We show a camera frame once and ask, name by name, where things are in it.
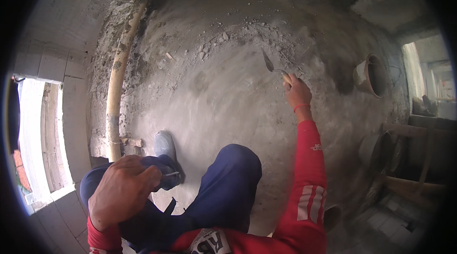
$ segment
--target sleeve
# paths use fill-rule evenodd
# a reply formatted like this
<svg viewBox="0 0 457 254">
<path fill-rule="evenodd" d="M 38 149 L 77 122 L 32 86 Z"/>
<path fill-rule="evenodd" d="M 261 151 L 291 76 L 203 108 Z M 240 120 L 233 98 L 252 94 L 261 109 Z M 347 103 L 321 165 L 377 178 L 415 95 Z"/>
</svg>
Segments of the sleeve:
<svg viewBox="0 0 457 254">
<path fill-rule="evenodd" d="M 327 236 L 323 209 L 327 178 L 320 136 L 313 121 L 298 125 L 294 181 L 286 211 L 273 238 L 299 253 L 325 253 Z"/>
<path fill-rule="evenodd" d="M 90 215 L 87 218 L 87 241 L 90 253 L 94 254 L 122 254 L 121 232 L 117 225 L 113 225 L 103 232 L 92 225 Z"/>
</svg>

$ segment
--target brown bucket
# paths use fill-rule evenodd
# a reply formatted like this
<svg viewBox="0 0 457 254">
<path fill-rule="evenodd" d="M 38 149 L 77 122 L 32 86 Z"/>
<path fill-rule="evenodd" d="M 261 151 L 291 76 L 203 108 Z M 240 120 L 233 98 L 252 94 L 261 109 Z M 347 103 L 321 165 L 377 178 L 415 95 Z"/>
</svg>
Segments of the brown bucket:
<svg viewBox="0 0 457 254">
<path fill-rule="evenodd" d="M 381 98 L 386 92 L 387 72 L 383 62 L 374 54 L 354 68 L 352 74 L 357 89 Z"/>
</svg>

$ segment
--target red string bracelet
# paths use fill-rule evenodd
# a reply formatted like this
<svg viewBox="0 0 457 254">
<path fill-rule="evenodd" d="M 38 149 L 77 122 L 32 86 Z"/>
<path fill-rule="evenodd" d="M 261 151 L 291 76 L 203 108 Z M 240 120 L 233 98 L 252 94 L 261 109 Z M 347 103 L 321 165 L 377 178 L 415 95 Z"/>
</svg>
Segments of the red string bracelet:
<svg viewBox="0 0 457 254">
<path fill-rule="evenodd" d="M 311 105 L 309 105 L 308 103 L 300 103 L 299 105 L 295 106 L 295 108 L 293 109 L 293 112 L 295 113 L 295 110 L 297 110 L 297 108 L 302 107 L 302 106 L 307 106 L 307 107 L 311 108 Z"/>
</svg>

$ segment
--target bucket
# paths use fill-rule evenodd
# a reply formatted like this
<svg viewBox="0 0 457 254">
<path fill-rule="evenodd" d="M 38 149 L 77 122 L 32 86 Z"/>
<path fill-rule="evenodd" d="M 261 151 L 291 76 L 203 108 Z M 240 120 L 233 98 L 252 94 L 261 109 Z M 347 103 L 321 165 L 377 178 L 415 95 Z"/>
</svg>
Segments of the bucket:
<svg viewBox="0 0 457 254">
<path fill-rule="evenodd" d="M 379 174 L 387 167 L 392 154 L 392 136 L 387 131 L 363 137 L 359 147 L 359 158 L 362 164 Z"/>
<path fill-rule="evenodd" d="M 374 54 L 354 68 L 352 73 L 357 89 L 381 98 L 386 92 L 387 73 L 383 62 Z"/>
</svg>

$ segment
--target cement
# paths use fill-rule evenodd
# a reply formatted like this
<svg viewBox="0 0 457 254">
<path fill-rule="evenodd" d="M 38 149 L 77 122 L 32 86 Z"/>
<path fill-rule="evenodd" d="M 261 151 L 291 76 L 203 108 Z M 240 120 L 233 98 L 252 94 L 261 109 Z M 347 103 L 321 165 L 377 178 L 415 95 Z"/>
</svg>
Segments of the cement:
<svg viewBox="0 0 457 254">
<path fill-rule="evenodd" d="M 129 6 L 112 5 L 92 59 L 92 142 L 100 143 L 105 133 L 109 74 Z M 274 230 L 288 197 L 296 121 L 281 76 L 266 69 L 261 48 L 275 67 L 298 74 L 313 93 L 327 205 L 342 205 L 346 217 L 359 210 L 372 180 L 357 157 L 360 141 L 383 122 L 406 123 L 409 114 L 401 49 L 383 30 L 326 0 L 166 0 L 142 21 L 123 86 L 120 133 L 142 138 L 145 155 L 154 154 L 157 131 L 173 134 L 186 180 L 153 195 L 161 210 L 173 196 L 174 214 L 182 213 L 218 151 L 238 143 L 262 162 L 249 233 Z M 370 52 L 389 74 L 382 99 L 353 88 L 353 68 Z"/>
</svg>

